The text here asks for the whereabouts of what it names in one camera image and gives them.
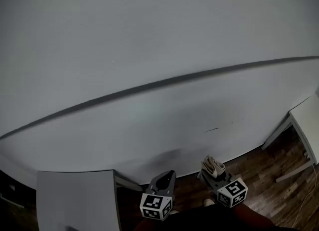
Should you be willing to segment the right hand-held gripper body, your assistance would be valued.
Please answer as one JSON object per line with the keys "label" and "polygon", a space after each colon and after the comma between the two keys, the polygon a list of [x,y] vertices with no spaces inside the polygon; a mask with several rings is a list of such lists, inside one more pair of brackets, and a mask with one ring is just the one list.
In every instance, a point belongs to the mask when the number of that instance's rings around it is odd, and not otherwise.
{"label": "right hand-held gripper body", "polygon": [[246,199],[248,192],[248,187],[241,177],[233,181],[227,181],[224,184],[219,183],[219,185],[214,185],[213,188],[217,201],[228,208],[242,203]]}

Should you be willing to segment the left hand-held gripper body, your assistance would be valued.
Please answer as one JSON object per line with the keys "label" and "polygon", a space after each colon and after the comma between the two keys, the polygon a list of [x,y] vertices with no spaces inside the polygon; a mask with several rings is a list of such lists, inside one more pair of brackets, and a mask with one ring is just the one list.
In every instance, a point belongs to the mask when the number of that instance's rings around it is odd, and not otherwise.
{"label": "left hand-held gripper body", "polygon": [[159,190],[156,186],[150,186],[142,194],[140,210],[142,216],[147,219],[164,221],[173,208],[174,186],[166,190]]}

